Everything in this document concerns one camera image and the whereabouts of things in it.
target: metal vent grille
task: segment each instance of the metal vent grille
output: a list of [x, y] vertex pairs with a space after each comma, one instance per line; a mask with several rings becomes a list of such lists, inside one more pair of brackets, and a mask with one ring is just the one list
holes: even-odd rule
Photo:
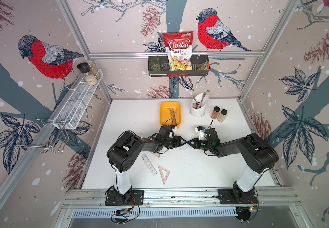
[[[72, 218], [111, 218], [115, 214], [115, 208], [103, 209], [75, 209]], [[138, 208], [134, 208], [133, 212], [126, 216], [133, 218], [138, 215]], [[140, 215], [137, 217], [142, 219], [155, 218], [174, 218], [174, 217], [225, 217], [237, 216], [235, 207], [166, 207], [166, 208], [140, 208]]]

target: ground spice jar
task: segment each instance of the ground spice jar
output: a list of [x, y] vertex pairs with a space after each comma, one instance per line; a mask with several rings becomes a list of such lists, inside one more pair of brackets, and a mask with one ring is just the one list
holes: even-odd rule
[[214, 120], [216, 120], [216, 118], [219, 115], [219, 111], [220, 111], [220, 107], [215, 106], [214, 107], [214, 110], [213, 110], [213, 113], [211, 114], [211, 118], [214, 119]]
[[226, 115], [228, 114], [228, 111], [225, 109], [222, 109], [218, 116], [218, 121], [223, 122], [225, 120]]

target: triangle ruler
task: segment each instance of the triangle ruler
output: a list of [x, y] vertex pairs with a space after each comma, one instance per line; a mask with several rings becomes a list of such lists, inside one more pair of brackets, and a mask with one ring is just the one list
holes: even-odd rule
[[150, 153], [159, 158], [159, 153], [153, 153], [153, 152]]
[[161, 175], [163, 185], [166, 183], [168, 175], [170, 174], [170, 171], [166, 168], [163, 168], [162, 166], [158, 166], [159, 174]]

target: white tabletop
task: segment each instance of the white tabletop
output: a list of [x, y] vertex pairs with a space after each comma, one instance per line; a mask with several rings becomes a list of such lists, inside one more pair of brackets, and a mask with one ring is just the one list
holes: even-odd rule
[[[113, 100], [103, 131], [98, 140], [83, 189], [107, 189], [115, 184], [115, 174], [106, 157], [108, 149], [117, 137], [126, 130], [132, 130], [138, 136], [148, 137], [158, 132], [159, 107], [167, 100]], [[181, 104], [182, 122], [175, 135], [191, 140], [198, 138], [195, 128], [207, 128], [211, 122], [214, 106], [228, 111], [224, 122], [213, 121], [212, 127], [218, 133], [220, 142], [245, 137], [251, 131], [236, 99], [209, 99], [205, 116], [194, 118], [190, 115], [191, 99], [168, 100]], [[170, 170], [163, 185], [160, 174], [153, 176], [140, 157], [145, 153], [153, 166], [158, 165]], [[178, 148], [168, 150], [160, 158], [149, 152], [141, 152], [130, 171], [130, 182], [133, 188], [206, 188], [231, 187], [241, 176], [246, 163], [241, 154], [233, 154], [222, 158], [209, 157], [202, 150], [189, 146], [186, 150]], [[267, 171], [256, 186], [275, 186]]]

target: metal ruler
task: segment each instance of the metal ruler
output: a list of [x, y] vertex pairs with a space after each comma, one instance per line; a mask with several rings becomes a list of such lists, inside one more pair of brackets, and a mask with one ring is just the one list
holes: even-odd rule
[[153, 176], [157, 175], [157, 170], [153, 167], [152, 163], [149, 161], [148, 157], [146, 156], [146, 154], [142, 154], [141, 155], [144, 163], [147, 165], [149, 171], [152, 173]]

